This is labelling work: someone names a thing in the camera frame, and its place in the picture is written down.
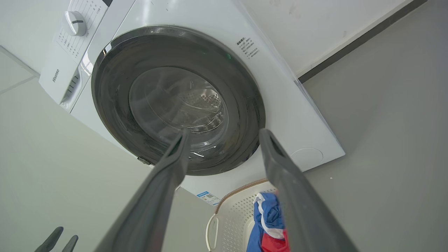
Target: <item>blue and white sticker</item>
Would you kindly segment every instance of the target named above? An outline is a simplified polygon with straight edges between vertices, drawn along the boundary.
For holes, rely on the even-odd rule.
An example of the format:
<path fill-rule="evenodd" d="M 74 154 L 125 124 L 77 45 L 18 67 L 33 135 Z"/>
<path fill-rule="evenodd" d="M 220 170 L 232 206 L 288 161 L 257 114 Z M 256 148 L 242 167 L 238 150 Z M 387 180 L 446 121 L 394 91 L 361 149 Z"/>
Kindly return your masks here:
<path fill-rule="evenodd" d="M 203 201 L 209 203 L 212 206 L 216 206 L 221 201 L 220 199 L 218 199 L 218 197 L 214 196 L 213 194 L 207 191 L 198 194 L 197 197 L 201 198 Z"/>

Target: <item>door glass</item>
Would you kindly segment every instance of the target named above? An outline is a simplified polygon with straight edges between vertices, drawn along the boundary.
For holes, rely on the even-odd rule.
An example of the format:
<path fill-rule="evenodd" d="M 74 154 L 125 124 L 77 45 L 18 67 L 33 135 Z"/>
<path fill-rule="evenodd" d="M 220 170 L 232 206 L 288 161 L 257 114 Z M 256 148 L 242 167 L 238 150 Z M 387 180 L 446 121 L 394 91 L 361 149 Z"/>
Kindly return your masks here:
<path fill-rule="evenodd" d="M 219 92 L 181 68 L 158 67 L 139 75 L 129 92 L 129 106 L 140 127 L 164 142 L 188 127 L 193 152 L 215 147 L 227 128 L 227 108 Z"/>

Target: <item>red cloth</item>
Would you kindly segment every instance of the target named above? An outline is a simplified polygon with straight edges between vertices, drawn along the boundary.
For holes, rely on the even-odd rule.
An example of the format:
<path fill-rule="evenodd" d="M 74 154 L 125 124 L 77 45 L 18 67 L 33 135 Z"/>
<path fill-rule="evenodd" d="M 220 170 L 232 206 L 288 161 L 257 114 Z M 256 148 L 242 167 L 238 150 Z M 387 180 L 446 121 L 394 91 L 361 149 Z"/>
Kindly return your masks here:
<path fill-rule="evenodd" d="M 275 239 L 264 233 L 261 240 L 261 249 L 263 252 L 289 252 L 288 237 L 286 230 L 283 230 L 283 239 Z"/>

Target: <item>display screen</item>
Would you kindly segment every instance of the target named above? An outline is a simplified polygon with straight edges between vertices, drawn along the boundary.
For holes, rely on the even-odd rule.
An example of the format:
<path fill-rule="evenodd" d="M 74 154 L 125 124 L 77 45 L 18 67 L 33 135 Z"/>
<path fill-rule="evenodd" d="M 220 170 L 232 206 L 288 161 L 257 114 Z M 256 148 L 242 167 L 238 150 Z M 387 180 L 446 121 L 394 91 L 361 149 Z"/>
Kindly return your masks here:
<path fill-rule="evenodd" d="M 112 0 L 103 0 L 103 2 L 104 2 L 108 7 L 110 7 L 110 6 L 111 6 L 111 2 L 112 2 Z"/>

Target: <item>white dial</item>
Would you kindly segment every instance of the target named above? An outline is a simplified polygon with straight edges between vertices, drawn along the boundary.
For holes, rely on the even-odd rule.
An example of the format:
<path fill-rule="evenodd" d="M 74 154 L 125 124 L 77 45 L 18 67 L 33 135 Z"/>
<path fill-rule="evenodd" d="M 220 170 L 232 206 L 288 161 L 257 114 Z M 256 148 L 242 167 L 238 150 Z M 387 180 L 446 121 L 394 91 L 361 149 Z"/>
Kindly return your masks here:
<path fill-rule="evenodd" d="M 86 21 L 77 11 L 64 11 L 62 26 L 70 36 L 83 36 L 87 31 Z"/>

